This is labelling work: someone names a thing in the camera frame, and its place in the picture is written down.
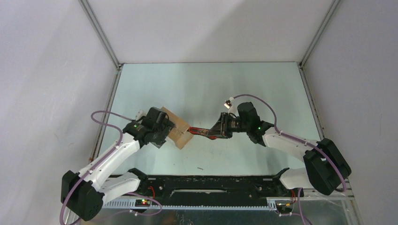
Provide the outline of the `brown cardboard express box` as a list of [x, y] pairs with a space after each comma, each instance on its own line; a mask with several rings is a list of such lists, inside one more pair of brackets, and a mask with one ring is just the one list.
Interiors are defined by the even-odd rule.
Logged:
[[186, 122], [181, 117], [175, 115], [173, 112], [165, 107], [161, 108], [165, 113], [167, 113], [171, 122], [174, 123], [174, 127], [170, 131], [168, 138], [172, 140], [178, 149], [182, 149], [187, 143], [193, 138], [193, 134], [189, 132], [191, 127], [188, 122]]

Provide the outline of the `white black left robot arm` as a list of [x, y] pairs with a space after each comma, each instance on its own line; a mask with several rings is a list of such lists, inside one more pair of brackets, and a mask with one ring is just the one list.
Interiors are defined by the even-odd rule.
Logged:
[[71, 210], [78, 216], [74, 222], [89, 221], [96, 217], [108, 202], [127, 194], [143, 195], [148, 191], [148, 176], [137, 168], [129, 169], [117, 178], [112, 173], [130, 156], [145, 145], [160, 148], [175, 127], [170, 116], [162, 109], [151, 107], [147, 114], [117, 130], [119, 136], [98, 158], [78, 172], [67, 171], [61, 181], [60, 224], [65, 224], [64, 212]]

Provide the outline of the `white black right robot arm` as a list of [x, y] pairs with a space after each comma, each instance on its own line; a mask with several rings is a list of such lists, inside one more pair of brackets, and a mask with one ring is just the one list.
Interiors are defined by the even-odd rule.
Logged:
[[283, 151], [302, 161], [303, 168], [289, 168], [277, 175], [278, 180], [273, 183], [277, 195], [285, 196], [294, 188], [314, 188], [330, 195], [352, 173], [332, 140], [301, 139], [277, 130], [275, 125], [260, 119], [252, 102], [239, 104], [237, 113], [222, 112], [205, 137], [229, 139], [233, 133], [246, 133], [254, 144]]

